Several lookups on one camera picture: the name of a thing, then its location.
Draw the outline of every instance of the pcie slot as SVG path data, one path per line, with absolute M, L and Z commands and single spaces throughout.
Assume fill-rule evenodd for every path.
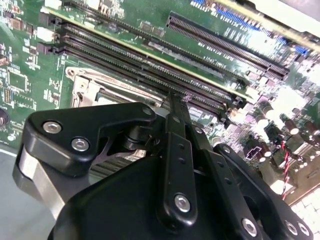
M 135 34 L 136 36 L 141 37 L 141 38 L 145 39 L 146 41 L 149 41 L 149 42 L 152 42 L 155 44 L 159 44 L 159 45 L 171 50 L 173 53 L 180 54 L 180 55 L 186 57 L 187 59 L 190 59 L 191 61 L 198 62 L 207 68 L 210 68 L 212 70 L 215 70 L 217 72 L 222 73 L 226 77 L 238 79 L 238 81 L 242 82 L 242 83 L 247 82 L 245 78 L 243 78 L 237 74 L 234 74 L 231 71 L 228 71 L 228 70 L 222 69 L 216 65 L 213 65 L 211 62 L 204 60 L 202 57 L 199 57 L 193 53 L 185 51 L 182 48 L 179 48 L 179 47 L 177 47 L 169 42 L 166 42 L 162 39 L 159 39 L 159 38 L 154 37 L 150 34 L 147 34 L 138 28 L 132 27 L 122 21 L 119 21 L 116 18 L 103 15 L 99 11 L 97 11 L 93 8 L 90 8 L 82 3 L 76 2 L 74 0 L 62 0 L 62 6 L 79 9 L 82 12 L 86 13 L 87 17 L 92 17 L 95 20 L 100 21 L 101 23 L 115 23 L 118 28 L 126 30 L 132 34 Z
M 283 80 L 289 74 L 289 70 L 281 65 L 264 59 L 250 49 L 231 42 L 229 39 L 174 12 L 169 14 L 167 27 L 183 36 L 204 43 L 224 55 L 246 63 L 260 72 L 265 72 L 265 75 L 272 79 Z
M 63 26 L 63 28 L 70 30 L 71 26 L 68 24 L 67 26 Z M 202 85 L 202 83 L 198 82 L 197 79 L 194 79 L 193 77 L 188 76 L 184 73 L 178 72 L 172 67 L 164 65 L 162 62 L 150 59 L 145 55 L 133 52 L 131 49 L 124 49 L 122 46 L 119 45 L 116 46 L 113 42 L 109 42 L 109 44 L 112 44 L 112 47 L 110 47 L 110 45 L 102 44 L 98 41 L 93 41 L 94 38 L 92 34 L 90 34 L 89 32 L 87 32 L 86 34 L 88 34 L 87 37 L 84 37 L 84 32 L 81 31 L 80 37 L 74 32 L 67 31 L 64 34 L 62 34 L 60 38 L 63 41 L 67 41 L 69 44 L 72 43 L 74 46 L 79 45 L 80 47 L 84 48 L 89 47 L 93 51 L 101 52 L 108 56 L 115 56 L 118 61 L 124 61 L 130 65 L 135 64 L 135 66 L 140 69 L 148 69 L 149 71 L 152 71 L 152 73 L 157 74 L 162 78 L 165 78 L 166 81 L 169 80 L 167 82 L 168 84 L 171 84 L 172 82 L 177 82 L 178 80 L 180 80 L 180 82 L 186 82 L 187 80 L 189 80 L 189 82 L 187 83 L 192 93 L 202 94 L 204 97 L 212 99 L 221 107 L 224 106 L 226 102 L 230 103 L 234 99 L 234 96 L 232 96 L 230 93 L 222 91 L 221 89 L 218 89 L 214 86 L 206 86 L 207 89 L 210 89 L 210 92 L 200 89 L 200 87 L 195 86 L 195 83 L 197 83 L 198 86 L 200 84 Z
M 143 63 L 138 62 L 134 58 L 128 58 L 127 56 L 122 56 L 119 53 L 115 53 L 112 50 L 107 48 L 103 48 L 101 46 L 86 42 L 83 39 L 73 39 L 70 36 L 64 39 L 63 42 L 67 44 L 69 47 L 82 50 L 82 52 L 87 52 L 88 55 L 99 56 L 101 59 L 105 61 L 111 61 L 117 63 L 118 65 L 123 65 L 124 67 L 131 69 L 136 72 L 142 72 L 142 74 L 147 74 L 152 78 L 157 78 L 161 82 L 172 85 L 176 89 L 185 89 L 187 93 L 192 93 L 192 95 L 196 95 L 197 97 L 203 99 L 207 102 L 207 104 L 211 105 L 214 108 L 223 110 L 225 109 L 225 102 L 221 98 L 214 97 L 211 94 L 205 93 L 204 91 L 199 90 L 197 87 L 191 85 L 179 84 L 178 81 L 164 72 L 157 71 L 157 69 L 152 68 L 150 65 L 144 65 Z

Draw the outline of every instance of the black ram slot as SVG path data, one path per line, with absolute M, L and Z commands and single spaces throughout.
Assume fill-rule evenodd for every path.
M 135 72 L 140 72 L 141 75 L 148 75 L 152 78 L 160 80 L 162 83 L 165 83 L 169 86 L 172 86 L 175 89 L 183 89 L 187 93 L 191 93 L 194 96 L 202 99 L 207 104 L 211 105 L 214 108 L 218 108 L 220 110 L 225 109 L 226 102 L 222 101 L 221 99 L 217 99 L 212 95 L 201 91 L 199 88 L 191 86 L 189 84 L 183 85 L 182 82 L 179 80 L 177 81 L 174 77 L 170 76 L 169 74 L 165 74 L 164 72 L 157 71 L 156 68 L 152 68 L 149 65 L 143 65 L 140 62 L 136 61 L 133 58 L 128 58 L 127 56 L 122 56 L 119 53 L 115 53 L 112 50 L 93 45 L 90 43 L 83 43 L 80 41 L 76 41 L 74 39 L 67 38 L 64 40 L 66 44 L 70 47 L 78 50 L 82 50 L 86 52 L 87 55 L 98 56 L 100 59 L 104 61 L 110 61 L 113 63 L 123 65 L 127 69 L 131 69 Z
M 112 48 L 117 48 L 119 49 L 119 51 L 122 51 L 122 52 L 126 52 L 127 54 L 130 54 L 129 56 L 136 56 L 138 58 L 141 58 L 143 60 L 146 60 L 148 62 L 151 62 L 157 66 L 160 66 L 162 67 L 163 69 L 166 69 L 166 71 L 170 71 L 171 74 L 173 74 L 175 77 L 181 79 L 182 81 L 188 81 L 187 83 L 189 84 L 192 84 L 194 86 L 201 86 L 199 88 L 203 89 L 204 91 L 208 91 L 210 94 L 214 95 L 214 96 L 218 96 L 219 98 L 223 98 L 224 101 L 233 101 L 233 99 L 235 98 L 234 94 L 231 94 L 225 90 L 222 90 L 216 86 L 213 86 L 213 85 L 210 85 L 210 84 L 207 84 L 205 82 L 202 82 L 202 81 L 199 81 L 198 79 L 196 79 L 195 77 L 191 76 L 191 75 L 188 75 L 184 72 L 181 72 L 181 71 L 178 71 L 176 70 L 174 67 L 172 66 L 169 66 L 167 64 L 164 64 L 158 60 L 155 60 L 155 59 L 152 59 L 150 57 L 148 57 L 147 55 L 145 54 L 142 54 L 142 53 L 138 53 L 136 51 L 133 51 L 131 48 L 129 47 L 125 47 L 119 43 L 116 43 L 114 41 L 111 41 L 109 39 L 106 39 L 106 38 L 102 38 L 100 35 L 98 34 L 95 34 L 93 32 L 89 32 L 83 28 L 80 28 L 78 26 L 74 26 L 72 24 L 65 24 L 63 26 L 63 29 L 64 30 L 67 30 L 66 34 L 72 36 L 73 38 L 77 38 L 79 40 L 79 38 L 82 38 L 82 39 L 87 39 L 87 40 L 93 40 L 94 39 L 97 39 L 97 40 L 100 40 L 101 42 L 103 43 L 106 43 L 108 45 L 111 45 Z M 94 42 L 96 45 L 101 45 L 102 47 L 106 47 L 104 44 L 100 44 L 99 42 L 95 41 Z
M 128 66 L 135 66 L 138 69 L 150 71 L 150 73 L 155 74 L 157 78 L 163 78 L 164 79 L 163 81 L 166 82 L 167 84 L 181 82 L 181 80 L 175 77 L 174 75 L 175 72 L 163 72 L 157 68 L 154 68 L 153 66 L 156 65 L 157 62 L 153 61 L 152 59 L 148 59 L 148 62 L 152 63 L 153 66 L 150 64 L 145 64 L 139 61 L 137 58 L 133 58 L 132 52 L 125 52 L 124 54 L 122 54 L 121 52 L 116 52 L 114 50 L 108 49 L 106 45 L 102 45 L 96 42 L 90 42 L 89 40 L 85 40 L 84 38 L 78 37 L 76 35 L 72 35 L 70 33 L 63 36 L 61 40 L 73 46 L 77 46 L 78 48 L 87 49 L 90 52 L 95 51 L 96 53 L 102 53 L 107 56 L 113 56 L 114 59 L 112 59 L 112 61 L 114 62 L 118 61 L 119 63 L 126 63 Z M 212 93 L 208 93 L 204 90 L 201 90 L 199 87 L 193 86 L 191 84 L 188 84 L 188 88 L 189 88 L 189 91 L 191 91 L 192 93 L 202 95 L 204 98 L 207 98 L 213 101 L 215 104 L 220 105 L 221 108 L 224 108 L 226 103 L 228 104 L 231 103 L 231 99 L 227 100 L 227 99 L 221 98 Z
M 141 85 L 155 90 L 161 93 L 162 95 L 168 95 L 169 92 L 172 92 L 180 95 L 181 97 L 184 97 L 187 94 L 187 91 L 185 91 L 185 87 L 183 86 L 175 87 L 171 84 L 170 87 L 168 87 L 165 85 L 161 85 L 160 83 L 152 82 L 152 77 L 147 76 L 147 74 L 145 73 L 140 74 L 139 72 L 135 72 L 132 69 L 127 69 L 123 65 L 107 62 L 104 59 L 99 59 L 96 56 L 91 56 L 87 52 L 82 52 L 80 49 L 75 49 L 69 46 L 54 47 L 54 50 L 52 52 L 58 55 L 67 54 L 69 56 L 82 60 L 88 64 L 97 66 L 107 72 L 119 75 L 122 78 L 126 78 L 133 82 L 139 82 Z M 222 112 L 221 109 L 215 108 L 207 104 L 207 102 L 204 99 L 198 96 L 194 96 L 194 98 L 190 100 L 188 104 L 190 104 L 190 106 L 202 109 L 203 111 L 207 111 L 208 113 L 211 113 L 215 116 L 218 116 L 218 114 Z
M 280 64 L 270 61 L 269 59 L 254 53 L 252 50 L 232 42 L 174 12 L 169 14 L 167 27 L 190 39 L 204 43 L 227 56 L 246 63 L 258 71 L 265 72 L 266 76 L 272 79 L 283 80 L 289 74 L 289 70 Z
M 171 44 L 169 42 L 166 42 L 166 41 L 164 41 L 164 40 L 162 40 L 160 38 L 157 38 L 155 36 L 147 34 L 147 33 L 143 32 L 143 31 L 141 31 L 140 29 L 132 27 L 132 26 L 130 26 L 130 25 L 128 25 L 128 24 L 116 19 L 116 18 L 103 15 L 99 11 L 88 7 L 87 5 L 84 5 L 82 3 L 76 2 L 74 0 L 63 0 L 62 1 L 62 5 L 66 6 L 66 7 L 73 7 L 75 9 L 79 9 L 82 12 L 86 13 L 87 17 L 92 17 L 95 20 L 100 21 L 101 23 L 115 23 L 118 28 L 126 30 L 126 31 L 128 31 L 128 32 L 130 32 L 132 34 L 135 34 L 136 36 L 139 36 L 139 37 L 145 39 L 146 41 L 149 41 L 149 42 L 152 42 L 152 43 L 155 43 L 155 44 L 159 44 L 162 47 L 171 50 L 175 54 L 180 54 L 180 55 L 184 56 L 185 58 L 190 59 L 191 61 L 198 62 L 198 63 L 202 64 L 203 66 L 205 66 L 207 68 L 210 68 L 210 69 L 212 69 L 214 71 L 217 71 L 217 72 L 219 72 L 219 73 L 221 73 L 221 74 L 223 74 L 223 75 L 225 75 L 227 77 L 238 79 L 238 81 L 241 82 L 241 83 L 246 83 L 247 82 L 245 78 L 243 78 L 243 77 L 241 77 L 241 76 L 239 76 L 237 74 L 234 74 L 231 71 L 228 71 L 228 70 L 222 69 L 222 68 L 220 68 L 220 67 L 218 67 L 216 65 L 213 65 L 211 62 L 208 62 L 208 61 L 204 60 L 202 57 L 199 57 L 199 56 L 197 56 L 197 55 L 195 55 L 193 53 L 185 51 L 182 48 L 177 47 L 177 46 L 175 46 L 175 45 L 173 45 L 173 44 Z

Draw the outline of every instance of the gray surface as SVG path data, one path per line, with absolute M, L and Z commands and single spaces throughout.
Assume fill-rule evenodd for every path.
M 0 150 L 0 239 L 46 240 L 55 220 L 48 208 L 20 191 L 13 178 L 15 157 Z
M 317 21 L 320 21 L 320 1 L 319 0 L 280 0 L 280 1 L 314 18 Z

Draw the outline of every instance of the motherboard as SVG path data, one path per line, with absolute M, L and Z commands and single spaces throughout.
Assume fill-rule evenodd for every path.
M 0 143 L 34 111 L 187 102 L 212 146 L 320 155 L 320 38 L 230 0 L 0 0 Z

